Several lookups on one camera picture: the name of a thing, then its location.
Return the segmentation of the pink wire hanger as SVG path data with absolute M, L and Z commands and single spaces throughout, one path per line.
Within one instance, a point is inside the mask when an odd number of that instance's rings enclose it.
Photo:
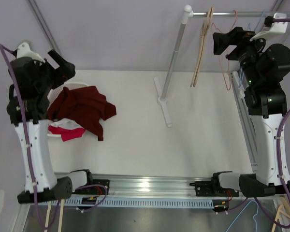
M 234 28 L 234 26 L 235 26 L 235 24 L 236 24 L 236 22 L 238 20 L 238 12 L 236 10 L 233 10 L 233 12 L 235 14 L 235 20 L 234 20 L 232 26 L 230 27 L 229 32 Z M 211 24 L 211 28 L 210 29 L 211 29 L 212 33 L 216 32 L 216 31 L 222 33 L 222 31 L 215 25 L 215 23 Z M 230 61 L 227 60 L 228 68 L 227 68 L 227 72 L 226 73 L 223 70 L 222 56 L 218 57 L 218 62 L 219 62 L 220 69 L 222 71 L 223 80 L 224 80 L 224 84 L 225 84 L 226 90 L 230 91 L 231 88 L 232 88 L 232 83 L 231 83 L 231 78 L 230 78 Z

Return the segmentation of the beige wooden hanger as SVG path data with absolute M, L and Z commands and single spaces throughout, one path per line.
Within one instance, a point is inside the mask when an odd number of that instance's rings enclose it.
M 201 70 L 202 66 L 202 61 L 203 61 L 203 56 L 205 53 L 205 48 L 206 48 L 206 37 L 207 33 L 210 28 L 210 24 L 212 22 L 213 18 L 213 13 L 214 13 L 214 7 L 211 6 L 206 14 L 206 19 L 203 21 L 201 31 L 200 31 L 200 38 L 199 38 L 199 50 L 198 50 L 198 57 L 197 57 L 197 62 L 194 70 L 194 74 L 190 83 L 190 87 L 196 87 L 198 78 L 199 78 L 199 73 Z
M 209 29 L 208 26 L 209 26 L 209 19 L 206 19 L 203 21 L 203 25 L 200 32 L 198 57 L 197 57 L 194 74 L 190 83 L 190 87 L 195 87 L 199 78 L 199 73 L 201 70 L 201 65 L 202 65 L 202 60 L 203 60 L 203 55 L 204 55 L 204 49 L 206 46 L 206 36 Z

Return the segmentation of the dark maroon t shirt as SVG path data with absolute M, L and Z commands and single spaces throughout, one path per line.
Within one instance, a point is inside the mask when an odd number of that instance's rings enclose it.
M 103 127 L 100 120 L 108 120 L 116 115 L 116 106 L 109 103 L 106 96 L 95 86 L 68 89 L 64 87 L 48 108 L 48 118 L 52 121 L 71 119 L 103 141 Z

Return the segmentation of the white t shirt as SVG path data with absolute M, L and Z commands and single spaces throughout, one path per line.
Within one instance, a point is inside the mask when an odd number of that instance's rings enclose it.
M 58 121 L 49 120 L 48 125 L 52 127 L 56 127 L 56 128 L 66 129 L 66 130 L 74 130 L 74 129 L 82 127 L 78 123 L 76 123 L 74 120 L 71 120 L 68 118 L 63 118 Z

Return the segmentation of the pink magenta t shirt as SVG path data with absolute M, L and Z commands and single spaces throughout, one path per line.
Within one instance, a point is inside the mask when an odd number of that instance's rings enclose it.
M 76 128 L 76 129 L 64 129 L 61 127 L 48 127 L 49 136 L 60 137 L 63 142 L 73 140 L 76 138 L 81 138 L 83 134 L 86 132 L 84 128 Z

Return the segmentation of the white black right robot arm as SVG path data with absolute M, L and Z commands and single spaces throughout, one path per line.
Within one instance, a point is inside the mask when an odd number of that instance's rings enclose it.
M 238 61 L 245 74 L 244 100 L 255 131 L 258 169 L 254 174 L 214 173 L 212 193 L 219 196 L 233 189 L 248 198 L 290 193 L 283 140 L 287 98 L 280 84 L 290 72 L 290 49 L 280 43 L 266 46 L 264 38 L 255 38 L 253 31 L 241 27 L 215 32 L 213 42 L 215 55 L 234 46 L 226 59 Z

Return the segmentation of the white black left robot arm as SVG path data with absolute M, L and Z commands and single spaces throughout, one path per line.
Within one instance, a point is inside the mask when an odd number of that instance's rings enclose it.
M 57 178 L 48 147 L 49 92 L 75 76 L 75 66 L 55 50 L 48 52 L 58 64 L 54 68 L 34 52 L 8 62 L 13 84 L 9 88 L 7 113 L 18 135 L 25 165 L 25 187 L 18 194 L 19 204 L 43 203 L 68 199 L 79 189 L 84 194 L 94 190 L 89 170 L 77 170 Z

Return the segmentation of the beige hanger floor left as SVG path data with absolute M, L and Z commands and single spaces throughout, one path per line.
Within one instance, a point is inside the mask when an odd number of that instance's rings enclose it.
M 65 200 L 62 199 L 61 202 L 60 202 L 60 211 L 59 211 L 59 220 L 58 220 L 58 232 L 62 232 L 64 201 Z M 50 219 L 51 208 L 52 208 L 51 202 L 48 202 L 48 204 L 47 204 L 47 212 L 46 212 L 46 219 L 45 219 L 45 224 L 44 224 L 46 229 L 44 230 L 44 232 L 48 232 L 48 228 L 50 227 L 49 219 Z

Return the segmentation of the beige hanger floor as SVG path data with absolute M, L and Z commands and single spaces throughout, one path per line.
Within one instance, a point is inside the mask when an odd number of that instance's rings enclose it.
M 64 201 L 65 200 L 62 199 L 61 202 L 60 202 L 60 211 L 59 211 L 59 220 L 58 220 L 58 232 L 62 232 Z M 45 224 L 44 224 L 46 229 L 44 230 L 44 232 L 48 232 L 48 228 L 50 227 L 49 219 L 50 219 L 51 208 L 52 208 L 51 202 L 48 202 L 48 204 L 47 204 L 47 212 L 46 212 L 46 219 L 45 219 Z
M 276 208 L 275 222 L 282 225 L 287 225 L 290 223 L 290 203 L 285 197 L 279 197 L 274 200 L 274 205 Z

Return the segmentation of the beige hanger floor right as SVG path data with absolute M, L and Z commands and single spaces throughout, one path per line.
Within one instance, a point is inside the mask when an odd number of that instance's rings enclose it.
M 285 197 L 279 197 L 274 200 L 274 205 L 276 208 L 275 222 L 282 225 L 287 225 L 290 223 L 290 203 Z

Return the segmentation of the white plastic laundry basket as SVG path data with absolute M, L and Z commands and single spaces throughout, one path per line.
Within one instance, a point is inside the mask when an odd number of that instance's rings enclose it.
M 67 84 L 63 84 L 59 87 L 57 87 L 56 89 L 53 89 L 50 91 L 49 95 L 48 95 L 48 99 L 50 101 L 50 105 L 54 102 L 54 100 L 59 96 L 59 94 L 62 92 L 62 90 L 66 87 L 69 90 L 72 89 L 78 89 L 78 88 L 84 88 L 84 87 L 88 87 L 88 84 L 85 83 L 81 83 L 81 82 L 69 82 Z

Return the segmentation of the metal clothes rack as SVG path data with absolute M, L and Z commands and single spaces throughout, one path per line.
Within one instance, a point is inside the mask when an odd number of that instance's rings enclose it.
M 274 15 L 274 13 L 282 13 L 281 10 L 279 10 L 279 7 L 282 5 L 283 1 L 282 0 L 278 0 L 277 4 L 278 6 L 273 8 L 271 11 L 264 11 L 264 12 L 238 12 L 238 18 L 240 17 L 259 17 L 259 18 L 263 18 L 266 16 L 271 16 Z M 157 77 L 154 78 L 154 82 L 155 82 L 155 87 L 156 87 L 156 91 L 158 94 L 158 104 L 161 106 L 161 110 L 164 116 L 164 120 L 165 120 L 165 124 L 168 128 L 172 127 L 172 120 L 171 120 L 171 116 L 167 107 L 167 90 L 170 84 L 170 80 L 173 74 L 173 70 L 174 70 L 174 66 L 176 63 L 176 59 L 177 59 L 177 55 L 178 55 L 178 51 L 182 42 L 182 38 L 184 35 L 184 31 L 186 28 L 186 25 L 188 23 L 188 20 L 190 18 L 193 17 L 202 17 L 204 19 L 206 19 L 206 14 L 207 12 L 194 12 L 192 7 L 190 5 L 186 5 L 184 7 L 183 10 L 183 15 L 182 15 L 182 19 L 181 19 L 181 24 L 180 24 L 180 28 L 179 28 L 179 32 L 177 35 L 177 39 L 175 42 L 175 46 L 174 46 L 174 51 L 172 54 L 172 58 L 171 58 L 171 62 L 170 62 L 170 66 L 169 69 L 167 71 L 167 75 L 166 75 L 166 79 L 164 82 L 163 87 L 160 86 L 160 82 L 159 79 Z M 213 13 L 213 18 L 214 17 L 235 17 L 235 14 L 233 11 L 231 12 L 215 12 Z

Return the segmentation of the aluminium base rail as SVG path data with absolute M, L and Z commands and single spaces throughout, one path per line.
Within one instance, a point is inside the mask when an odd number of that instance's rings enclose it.
M 247 157 L 184 157 L 184 156 L 52 156 L 56 175 L 88 169 L 95 180 L 108 179 L 110 197 L 148 198 L 211 198 L 196 190 L 193 183 L 209 182 L 213 173 L 224 172 L 227 179 L 238 174 L 258 175 L 259 162 Z

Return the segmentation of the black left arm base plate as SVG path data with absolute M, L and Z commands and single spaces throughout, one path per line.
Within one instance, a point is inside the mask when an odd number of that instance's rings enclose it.
M 108 195 L 110 180 L 93 179 L 88 184 L 78 187 L 74 194 L 78 195 Z

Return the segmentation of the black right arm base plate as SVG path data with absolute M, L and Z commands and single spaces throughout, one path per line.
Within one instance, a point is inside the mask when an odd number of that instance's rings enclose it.
M 231 188 L 223 188 L 215 181 L 195 181 L 189 184 L 194 187 L 197 197 L 239 197 L 239 192 Z

